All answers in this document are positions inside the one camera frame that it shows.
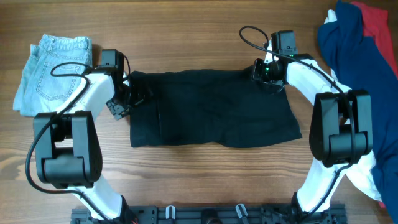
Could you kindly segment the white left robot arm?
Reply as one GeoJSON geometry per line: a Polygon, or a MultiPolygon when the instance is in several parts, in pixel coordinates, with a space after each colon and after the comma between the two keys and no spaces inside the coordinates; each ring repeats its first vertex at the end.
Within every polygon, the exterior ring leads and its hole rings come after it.
{"type": "Polygon", "coordinates": [[[34,117],[34,140],[25,160],[30,185],[45,194],[73,194],[88,209],[87,223],[138,223],[126,199],[102,175],[103,156],[95,118],[109,104],[112,114],[128,99],[127,75],[118,65],[87,68],[84,82],[57,109],[34,117]]]}

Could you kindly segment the black t-shirt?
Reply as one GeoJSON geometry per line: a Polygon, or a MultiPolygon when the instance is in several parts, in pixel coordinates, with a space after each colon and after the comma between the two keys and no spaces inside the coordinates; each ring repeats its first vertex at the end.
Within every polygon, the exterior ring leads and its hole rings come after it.
{"type": "Polygon", "coordinates": [[[132,72],[131,146],[246,148],[300,139],[285,90],[253,80],[251,70],[132,72]]]}

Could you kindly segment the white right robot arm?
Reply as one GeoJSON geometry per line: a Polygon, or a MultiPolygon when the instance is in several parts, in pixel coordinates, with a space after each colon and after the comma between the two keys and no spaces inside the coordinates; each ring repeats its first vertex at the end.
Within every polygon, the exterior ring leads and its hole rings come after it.
{"type": "Polygon", "coordinates": [[[332,223],[330,200],[344,175],[358,175],[359,188],[377,195],[368,177],[372,153],[371,99],[325,73],[308,54],[267,55],[256,59],[251,78],[283,89],[298,89],[313,105],[309,146],[313,162],[290,205],[265,208],[265,217],[286,223],[332,223]]]}

